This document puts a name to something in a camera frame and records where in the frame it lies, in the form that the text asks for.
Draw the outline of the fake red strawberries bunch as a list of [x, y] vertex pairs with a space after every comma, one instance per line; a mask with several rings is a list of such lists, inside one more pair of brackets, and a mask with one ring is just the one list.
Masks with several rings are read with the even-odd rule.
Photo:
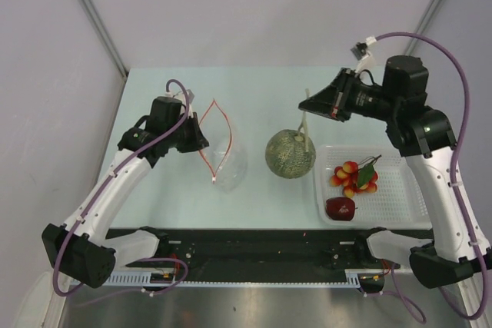
[[353, 198], [357, 194], [375, 194], [378, 190], [378, 173], [375, 164], [381, 158], [366, 157], [360, 162], [345, 161], [333, 170], [328, 180], [331, 187], [339, 187], [343, 197]]

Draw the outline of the clear zip top bag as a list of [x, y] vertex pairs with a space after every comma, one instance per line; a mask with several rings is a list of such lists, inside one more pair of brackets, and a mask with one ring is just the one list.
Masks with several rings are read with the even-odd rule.
[[215, 99], [201, 116], [199, 128], [209, 143], [199, 153], [211, 172], [211, 183], [231, 193], [241, 185], [248, 169], [248, 153], [238, 129]]

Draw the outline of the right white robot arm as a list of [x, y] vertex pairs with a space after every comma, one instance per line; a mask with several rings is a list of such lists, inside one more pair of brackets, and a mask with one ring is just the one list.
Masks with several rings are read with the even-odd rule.
[[451, 165], [458, 152], [447, 116], [426, 104], [429, 73], [419, 58], [389, 58], [380, 85], [366, 85], [359, 73], [342, 68], [324, 89], [300, 102], [300, 110], [335, 121], [352, 114], [386, 123], [386, 133], [411, 169], [423, 195], [433, 239], [395, 234], [382, 227], [362, 235], [354, 248], [362, 267], [381, 259], [409, 266], [426, 288], [451, 285], [491, 269], [491, 245], [481, 232], [460, 173]]

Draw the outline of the fake green melon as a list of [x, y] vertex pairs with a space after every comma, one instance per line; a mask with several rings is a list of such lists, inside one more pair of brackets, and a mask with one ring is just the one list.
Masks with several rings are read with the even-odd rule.
[[316, 149], [309, 135], [307, 113], [301, 116], [297, 129], [284, 129], [274, 134], [265, 148], [269, 170], [284, 179], [297, 179], [308, 174], [316, 160]]

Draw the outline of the fake red apple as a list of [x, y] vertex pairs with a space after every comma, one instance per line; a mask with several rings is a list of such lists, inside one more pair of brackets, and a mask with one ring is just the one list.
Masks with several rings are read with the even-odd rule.
[[325, 213], [332, 220], [351, 221], [355, 211], [356, 204], [348, 197], [333, 197], [325, 202]]

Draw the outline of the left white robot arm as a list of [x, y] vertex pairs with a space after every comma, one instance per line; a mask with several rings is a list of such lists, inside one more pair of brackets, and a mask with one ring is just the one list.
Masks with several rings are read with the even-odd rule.
[[130, 193], [171, 149], [189, 153], [207, 146], [187, 94], [155, 98], [150, 113], [122, 135], [107, 172], [85, 201], [62, 225], [43, 230], [52, 281], [58, 282], [63, 273], [98, 288], [116, 267], [139, 260], [156, 267], [165, 264], [170, 248], [153, 228], [111, 239], [107, 232]]

